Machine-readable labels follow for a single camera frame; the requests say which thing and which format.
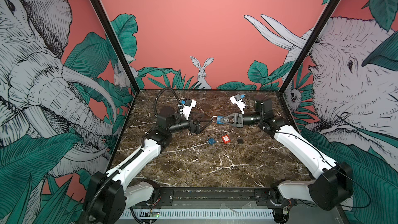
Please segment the red padlock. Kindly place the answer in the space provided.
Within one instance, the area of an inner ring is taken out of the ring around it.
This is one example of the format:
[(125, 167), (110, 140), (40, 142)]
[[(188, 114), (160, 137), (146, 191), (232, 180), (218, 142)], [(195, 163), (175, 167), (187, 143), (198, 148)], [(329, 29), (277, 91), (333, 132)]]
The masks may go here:
[(224, 136), (222, 136), (222, 142), (224, 144), (228, 144), (228, 143), (231, 142), (231, 139), (230, 139), (230, 137), (228, 135), (224, 135)]

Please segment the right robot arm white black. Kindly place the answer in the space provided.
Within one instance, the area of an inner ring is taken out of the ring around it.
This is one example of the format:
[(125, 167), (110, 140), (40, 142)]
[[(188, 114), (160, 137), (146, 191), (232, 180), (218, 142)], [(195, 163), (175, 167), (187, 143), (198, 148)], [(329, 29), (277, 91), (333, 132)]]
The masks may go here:
[(312, 180), (280, 180), (271, 187), (269, 199), (275, 206), (288, 200), (309, 201), (323, 210), (330, 211), (353, 195), (352, 168), (345, 162), (337, 163), (288, 124), (285, 118), (273, 112), (272, 100), (268, 97), (255, 97), (254, 111), (245, 113), (243, 100), (231, 101), (240, 112), (219, 117), (218, 123), (236, 128), (257, 125), (261, 131), (288, 148), (309, 170)]

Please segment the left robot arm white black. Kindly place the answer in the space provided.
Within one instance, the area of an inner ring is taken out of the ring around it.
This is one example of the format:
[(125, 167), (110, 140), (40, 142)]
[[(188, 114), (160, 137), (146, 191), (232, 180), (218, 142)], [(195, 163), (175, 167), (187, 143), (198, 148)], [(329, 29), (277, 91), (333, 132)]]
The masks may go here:
[(140, 147), (125, 160), (105, 173), (96, 172), (89, 181), (80, 224), (114, 224), (130, 207), (142, 202), (157, 202), (159, 185), (143, 181), (130, 186), (135, 176), (170, 144), (174, 132), (202, 132), (200, 121), (193, 119), (193, 107), (183, 100), (177, 113), (164, 107), (157, 121), (142, 137)]

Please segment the blue padlock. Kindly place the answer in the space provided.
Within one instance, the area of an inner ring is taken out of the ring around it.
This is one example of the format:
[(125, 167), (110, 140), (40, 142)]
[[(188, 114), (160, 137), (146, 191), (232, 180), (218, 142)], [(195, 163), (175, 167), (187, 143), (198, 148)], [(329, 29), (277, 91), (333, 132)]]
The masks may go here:
[(224, 124), (221, 120), (222, 120), (223, 116), (212, 116), (211, 117), (211, 121), (213, 123), (217, 123), (217, 124)]
[(207, 143), (208, 143), (209, 145), (214, 145), (216, 142), (217, 142), (217, 141), (216, 141), (214, 138), (210, 138), (210, 137), (207, 138)]

